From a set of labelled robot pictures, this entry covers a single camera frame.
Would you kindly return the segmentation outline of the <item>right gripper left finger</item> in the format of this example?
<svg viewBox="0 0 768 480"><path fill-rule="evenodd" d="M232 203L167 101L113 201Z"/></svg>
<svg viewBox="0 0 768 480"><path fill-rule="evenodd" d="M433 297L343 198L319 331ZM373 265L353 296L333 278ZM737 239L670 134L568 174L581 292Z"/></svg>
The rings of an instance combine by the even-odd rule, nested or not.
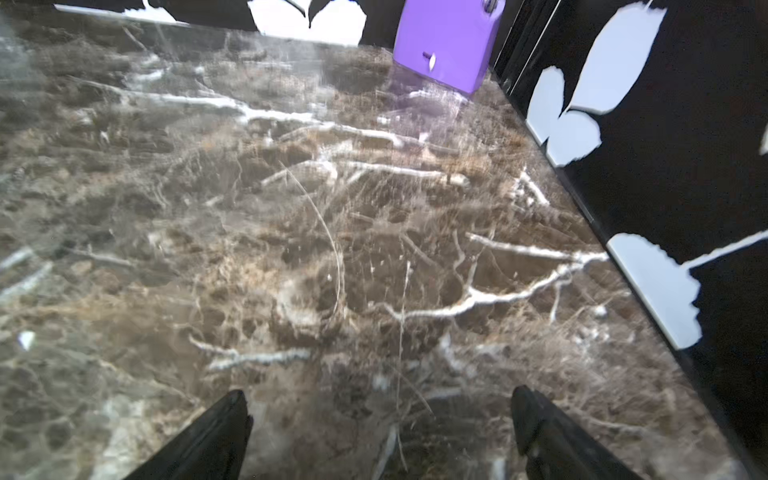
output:
<svg viewBox="0 0 768 480"><path fill-rule="evenodd" d="M252 428L244 392L232 390L126 480L237 479Z"/></svg>

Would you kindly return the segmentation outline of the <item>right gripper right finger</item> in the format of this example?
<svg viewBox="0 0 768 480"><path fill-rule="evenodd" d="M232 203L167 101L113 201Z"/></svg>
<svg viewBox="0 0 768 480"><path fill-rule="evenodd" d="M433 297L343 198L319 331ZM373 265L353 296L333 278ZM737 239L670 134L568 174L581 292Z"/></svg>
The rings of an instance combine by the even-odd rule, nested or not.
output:
<svg viewBox="0 0 768 480"><path fill-rule="evenodd" d="M529 479L632 479L640 476L552 401L526 385L511 396L515 445Z"/></svg>

